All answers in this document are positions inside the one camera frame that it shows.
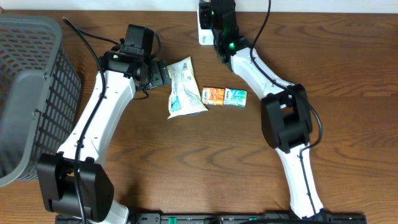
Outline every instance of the green light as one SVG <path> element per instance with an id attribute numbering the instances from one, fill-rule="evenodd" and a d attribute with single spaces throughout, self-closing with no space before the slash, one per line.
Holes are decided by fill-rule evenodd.
<path id="1" fill-rule="evenodd" d="M 235 49 L 235 44 L 233 42 L 229 44 L 229 49 L 231 50 Z"/>

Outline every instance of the white wall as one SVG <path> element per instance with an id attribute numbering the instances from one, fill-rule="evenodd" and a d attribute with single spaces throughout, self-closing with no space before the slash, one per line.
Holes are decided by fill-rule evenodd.
<path id="1" fill-rule="evenodd" d="M 3 9 L 196 11 L 198 0 L 0 0 Z M 267 0 L 236 0 L 237 11 L 265 11 Z M 398 13 L 398 0 L 273 0 L 274 12 Z"/>

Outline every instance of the wood grain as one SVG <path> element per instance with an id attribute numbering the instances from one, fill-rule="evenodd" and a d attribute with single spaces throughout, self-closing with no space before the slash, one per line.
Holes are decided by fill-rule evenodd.
<path id="1" fill-rule="evenodd" d="M 245 108 L 167 121 L 170 87 L 133 101 L 109 147 L 106 171 L 125 205 L 181 212 L 287 210 L 289 188 L 277 154 L 261 133 L 259 100 L 220 64 L 213 47 L 198 44 L 192 12 L 5 11 L 45 15 L 113 40 L 129 23 L 160 35 L 168 63 L 191 56 L 197 83 L 248 91 Z M 241 33 L 256 35 L 263 13 L 238 13 Z M 84 107 L 96 66 L 65 25 L 63 46 L 85 82 Z M 112 46 L 89 40 L 102 55 Z M 256 46 L 286 80 L 306 87 L 325 127 L 311 152 L 318 194 L 333 212 L 363 212 L 368 223 L 396 223 L 398 213 L 398 15 L 273 13 Z M 1 223 L 51 223 L 36 182 L 0 189 Z"/>

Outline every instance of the teal package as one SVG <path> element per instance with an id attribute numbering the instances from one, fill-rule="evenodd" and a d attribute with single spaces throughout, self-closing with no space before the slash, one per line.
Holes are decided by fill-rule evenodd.
<path id="1" fill-rule="evenodd" d="M 248 93 L 245 90 L 232 90 L 225 88 L 224 105 L 246 106 Z"/>

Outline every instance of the gray plastic basket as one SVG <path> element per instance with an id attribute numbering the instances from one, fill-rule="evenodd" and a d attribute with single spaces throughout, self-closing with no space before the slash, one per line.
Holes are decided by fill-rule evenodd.
<path id="1" fill-rule="evenodd" d="M 72 131 L 81 80 L 61 41 L 51 18 L 0 14 L 0 187 L 36 179 Z"/>

